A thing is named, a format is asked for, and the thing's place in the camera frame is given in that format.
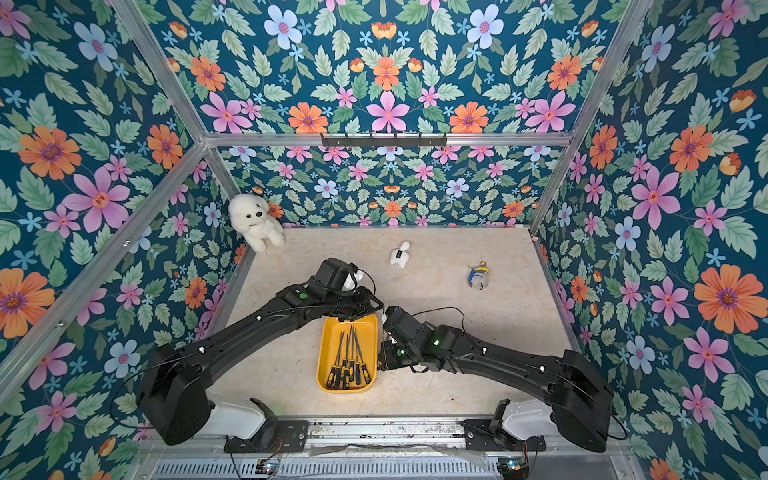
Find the yellow plastic storage tray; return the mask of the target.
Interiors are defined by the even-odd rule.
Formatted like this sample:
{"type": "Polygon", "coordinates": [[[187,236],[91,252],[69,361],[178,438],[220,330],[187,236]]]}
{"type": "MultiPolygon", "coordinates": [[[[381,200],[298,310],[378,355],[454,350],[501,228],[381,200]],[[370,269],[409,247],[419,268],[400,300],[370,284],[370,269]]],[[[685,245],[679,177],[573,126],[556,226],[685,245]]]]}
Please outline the yellow plastic storage tray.
{"type": "Polygon", "coordinates": [[[377,375],[379,317],[370,314],[354,321],[324,320],[317,365],[317,384],[332,394],[362,393],[377,375]]]}

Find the file tool six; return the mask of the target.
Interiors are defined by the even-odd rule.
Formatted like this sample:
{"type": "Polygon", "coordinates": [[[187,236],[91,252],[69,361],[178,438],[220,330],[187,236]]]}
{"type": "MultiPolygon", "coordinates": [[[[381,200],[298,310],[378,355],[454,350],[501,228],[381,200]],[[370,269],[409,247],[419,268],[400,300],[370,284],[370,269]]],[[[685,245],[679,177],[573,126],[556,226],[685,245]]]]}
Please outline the file tool six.
{"type": "Polygon", "coordinates": [[[356,328],[351,329],[351,343],[352,343],[352,356],[353,356],[353,367],[354,367],[354,381],[356,386],[362,385],[362,367],[360,363],[360,355],[358,353],[358,338],[357,338],[357,332],[356,328]]]}

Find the file tool five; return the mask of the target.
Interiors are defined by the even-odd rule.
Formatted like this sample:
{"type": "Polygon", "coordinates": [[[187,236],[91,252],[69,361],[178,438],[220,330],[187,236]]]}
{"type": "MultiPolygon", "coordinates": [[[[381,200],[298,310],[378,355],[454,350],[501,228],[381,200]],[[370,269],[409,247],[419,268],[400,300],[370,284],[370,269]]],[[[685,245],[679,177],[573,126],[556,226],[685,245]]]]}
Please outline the file tool five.
{"type": "Polygon", "coordinates": [[[355,384],[355,381],[354,381],[354,367],[353,367],[354,364],[353,364],[353,356],[352,356],[351,347],[352,347],[352,343],[350,343],[350,366],[352,367],[352,376],[350,377],[350,386],[355,384]]]}

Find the file tool nine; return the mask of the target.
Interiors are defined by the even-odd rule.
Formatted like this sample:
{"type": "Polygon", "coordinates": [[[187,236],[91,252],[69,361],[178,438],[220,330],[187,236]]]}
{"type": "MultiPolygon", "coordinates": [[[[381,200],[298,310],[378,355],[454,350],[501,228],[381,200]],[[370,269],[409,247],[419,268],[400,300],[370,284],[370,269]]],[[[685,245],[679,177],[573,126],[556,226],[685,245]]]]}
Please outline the file tool nine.
{"type": "Polygon", "coordinates": [[[337,351],[337,362],[335,366],[336,379],[333,386],[336,389],[343,389],[347,384],[348,377],[348,347],[349,340],[346,332],[342,332],[339,340],[339,349],[337,351]]]}

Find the file tool eight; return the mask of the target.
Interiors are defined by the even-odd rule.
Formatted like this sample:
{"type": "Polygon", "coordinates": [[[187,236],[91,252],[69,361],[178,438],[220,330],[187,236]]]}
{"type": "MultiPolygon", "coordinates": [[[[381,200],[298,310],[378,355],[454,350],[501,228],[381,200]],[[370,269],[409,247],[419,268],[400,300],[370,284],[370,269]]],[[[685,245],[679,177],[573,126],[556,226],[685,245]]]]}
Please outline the file tool eight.
{"type": "Polygon", "coordinates": [[[342,360],[341,386],[343,390],[349,389],[350,377],[352,376],[352,367],[350,366],[350,343],[351,343],[351,331],[348,331],[346,333],[344,358],[342,360]]]}

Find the file tool ten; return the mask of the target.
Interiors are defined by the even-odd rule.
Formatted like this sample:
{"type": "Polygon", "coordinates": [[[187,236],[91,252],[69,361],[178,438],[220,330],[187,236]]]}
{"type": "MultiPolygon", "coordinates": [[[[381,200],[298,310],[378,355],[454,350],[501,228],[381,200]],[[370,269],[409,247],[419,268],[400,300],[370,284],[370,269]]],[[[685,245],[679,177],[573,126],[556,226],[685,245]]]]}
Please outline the file tool ten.
{"type": "Polygon", "coordinates": [[[336,389],[340,384],[340,376],[342,375],[341,355],[342,355],[342,347],[344,346],[344,337],[345,337],[345,333],[342,332],[339,337],[338,348],[336,351],[334,362],[330,368],[329,375],[326,379],[325,387],[329,390],[336,389]]]}

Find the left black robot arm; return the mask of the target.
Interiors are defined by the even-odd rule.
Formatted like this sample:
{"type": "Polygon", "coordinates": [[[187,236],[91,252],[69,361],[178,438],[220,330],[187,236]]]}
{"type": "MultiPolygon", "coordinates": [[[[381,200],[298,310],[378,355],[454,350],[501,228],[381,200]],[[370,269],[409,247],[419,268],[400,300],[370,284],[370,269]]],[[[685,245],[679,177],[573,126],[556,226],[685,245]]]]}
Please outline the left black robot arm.
{"type": "Polygon", "coordinates": [[[138,406],[165,444],[181,444],[210,419],[206,390],[224,373],[271,343],[321,317],[357,320],[383,308],[368,288],[341,292],[294,284],[252,314],[185,347],[164,345],[151,356],[138,406]]]}

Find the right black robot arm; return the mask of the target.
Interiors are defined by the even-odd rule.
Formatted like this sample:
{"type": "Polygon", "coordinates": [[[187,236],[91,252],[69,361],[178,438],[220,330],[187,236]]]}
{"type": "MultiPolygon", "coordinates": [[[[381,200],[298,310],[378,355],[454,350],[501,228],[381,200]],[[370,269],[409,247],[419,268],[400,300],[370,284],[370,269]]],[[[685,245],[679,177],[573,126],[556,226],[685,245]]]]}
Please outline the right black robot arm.
{"type": "Polygon", "coordinates": [[[465,330],[419,321],[398,306],[383,315],[392,339],[381,344],[379,369],[416,368],[475,375],[520,390],[552,409],[558,433],[577,447],[606,451],[613,389],[576,351],[536,355],[485,342],[465,330]]]}

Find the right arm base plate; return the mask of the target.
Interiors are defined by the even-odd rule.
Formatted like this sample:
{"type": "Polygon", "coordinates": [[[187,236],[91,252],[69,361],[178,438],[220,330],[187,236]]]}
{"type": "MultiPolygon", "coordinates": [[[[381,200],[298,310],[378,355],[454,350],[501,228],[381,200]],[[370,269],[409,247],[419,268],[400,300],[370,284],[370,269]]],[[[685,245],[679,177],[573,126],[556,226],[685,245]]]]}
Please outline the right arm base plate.
{"type": "Polygon", "coordinates": [[[520,440],[493,419],[467,418],[459,422],[464,431],[465,448],[471,451],[536,453],[547,449],[543,436],[520,440]]]}

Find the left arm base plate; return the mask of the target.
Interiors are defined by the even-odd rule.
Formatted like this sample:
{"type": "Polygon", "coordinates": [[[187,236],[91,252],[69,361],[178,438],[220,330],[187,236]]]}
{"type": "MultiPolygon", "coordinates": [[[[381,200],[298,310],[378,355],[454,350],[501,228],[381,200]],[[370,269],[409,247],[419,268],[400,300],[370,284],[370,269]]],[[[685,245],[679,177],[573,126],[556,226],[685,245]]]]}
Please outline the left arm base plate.
{"type": "Polygon", "coordinates": [[[228,439],[227,454],[297,453],[308,439],[309,422],[305,420],[268,420],[250,439],[228,439]]]}

